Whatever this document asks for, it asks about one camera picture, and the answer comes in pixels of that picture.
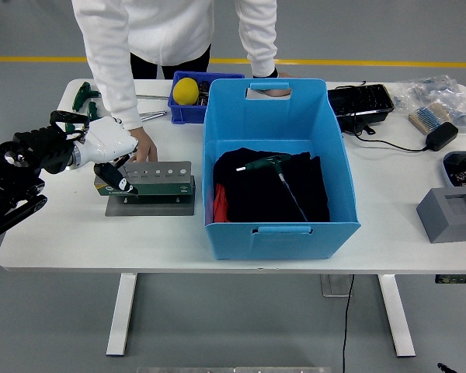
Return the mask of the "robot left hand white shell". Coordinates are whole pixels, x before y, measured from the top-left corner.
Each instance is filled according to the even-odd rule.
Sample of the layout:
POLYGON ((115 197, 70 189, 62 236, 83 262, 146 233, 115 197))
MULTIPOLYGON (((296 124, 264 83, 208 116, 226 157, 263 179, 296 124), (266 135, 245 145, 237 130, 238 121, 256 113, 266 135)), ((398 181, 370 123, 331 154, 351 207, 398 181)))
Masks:
POLYGON ((120 159, 124 164, 136 152, 138 140, 123 128, 122 123, 112 117, 102 117, 90 123, 83 142, 75 142, 71 167, 78 168, 94 163, 95 174, 112 188, 124 193, 138 194, 113 161, 120 159))

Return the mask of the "person's left hand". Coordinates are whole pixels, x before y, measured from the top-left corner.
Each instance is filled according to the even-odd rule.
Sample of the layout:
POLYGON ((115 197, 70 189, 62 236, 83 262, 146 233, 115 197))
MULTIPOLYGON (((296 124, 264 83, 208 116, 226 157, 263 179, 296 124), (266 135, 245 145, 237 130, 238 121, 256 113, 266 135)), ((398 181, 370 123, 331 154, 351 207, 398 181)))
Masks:
MULTIPOLYGON (((292 78, 292 75, 286 72, 278 72, 277 78, 292 78)), ((284 97, 291 94, 291 89, 264 89, 262 93, 271 97, 284 97)))

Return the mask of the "person's right hand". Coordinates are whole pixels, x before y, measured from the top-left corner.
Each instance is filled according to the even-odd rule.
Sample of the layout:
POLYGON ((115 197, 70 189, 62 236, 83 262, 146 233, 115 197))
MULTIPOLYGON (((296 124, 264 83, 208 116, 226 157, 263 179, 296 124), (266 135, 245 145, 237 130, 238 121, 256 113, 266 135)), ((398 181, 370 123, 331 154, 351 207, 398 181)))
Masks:
POLYGON ((157 162, 158 149, 143 127, 130 130, 130 134, 137 139, 137 151, 130 159, 132 162, 157 162))

